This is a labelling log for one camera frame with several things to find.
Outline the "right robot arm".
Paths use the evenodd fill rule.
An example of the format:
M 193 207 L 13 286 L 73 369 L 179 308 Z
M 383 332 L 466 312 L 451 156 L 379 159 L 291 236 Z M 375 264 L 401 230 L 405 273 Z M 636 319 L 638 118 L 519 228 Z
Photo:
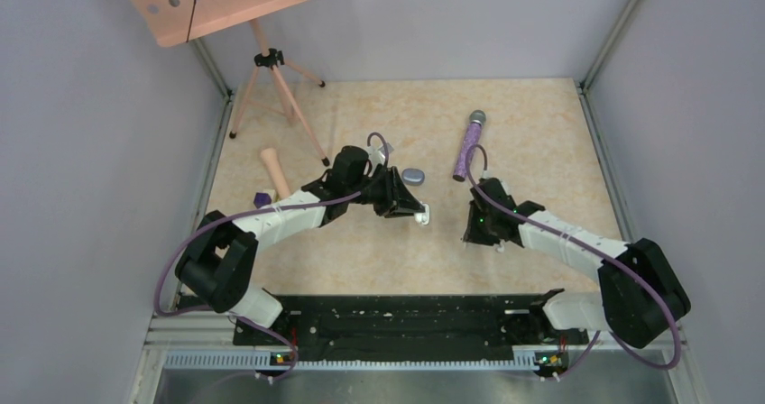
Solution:
M 501 247 L 512 243 L 544 253 L 594 282 L 592 292 L 554 290 L 529 318 L 531 335 L 552 343 L 565 330 L 615 335 L 643 348 L 675 326 L 691 301 L 659 245 L 629 243 L 571 225 L 533 201 L 517 203 L 497 178 L 470 189 L 466 243 Z

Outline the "white earbud case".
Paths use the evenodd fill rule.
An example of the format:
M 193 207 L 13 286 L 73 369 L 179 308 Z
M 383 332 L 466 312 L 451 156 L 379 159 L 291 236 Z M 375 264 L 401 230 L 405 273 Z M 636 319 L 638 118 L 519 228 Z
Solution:
M 421 210 L 413 215 L 419 225 L 428 225 L 430 221 L 430 207 L 427 203 L 421 204 Z

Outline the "lavender charging case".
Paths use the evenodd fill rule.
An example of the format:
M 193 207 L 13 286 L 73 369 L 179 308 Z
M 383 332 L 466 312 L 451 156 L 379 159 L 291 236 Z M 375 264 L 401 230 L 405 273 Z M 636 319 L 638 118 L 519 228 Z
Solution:
M 401 178 L 408 186 L 421 186 L 425 181 L 426 175 L 423 170 L 407 168 L 401 172 Z

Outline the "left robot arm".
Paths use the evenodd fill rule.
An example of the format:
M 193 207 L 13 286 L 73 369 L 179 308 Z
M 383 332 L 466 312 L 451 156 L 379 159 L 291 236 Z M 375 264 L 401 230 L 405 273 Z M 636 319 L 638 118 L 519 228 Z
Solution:
M 283 341 L 289 319 L 281 302 L 252 282 L 254 260 L 295 234 L 328 225 L 351 204 L 370 205 L 383 218 L 429 223 L 429 206 L 417 200 L 384 154 L 346 146 L 323 175 L 289 197 L 247 213 L 209 213 L 186 243 L 174 274 L 216 313 L 243 317 L 268 344 Z

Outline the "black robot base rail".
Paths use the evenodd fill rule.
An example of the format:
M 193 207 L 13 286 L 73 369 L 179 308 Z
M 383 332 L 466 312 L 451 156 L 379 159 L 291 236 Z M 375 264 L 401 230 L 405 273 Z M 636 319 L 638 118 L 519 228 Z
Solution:
M 554 329 L 543 294 L 298 296 L 279 298 L 271 329 L 301 363 L 509 362 L 523 346 L 587 344 L 586 332 Z

